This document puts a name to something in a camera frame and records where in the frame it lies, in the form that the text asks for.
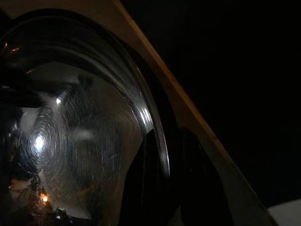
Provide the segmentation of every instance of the scratched glass surface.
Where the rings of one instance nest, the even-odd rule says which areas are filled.
[[[127,170],[153,128],[168,175],[155,104],[106,31],[36,18],[2,37],[0,56],[1,226],[117,225]]]

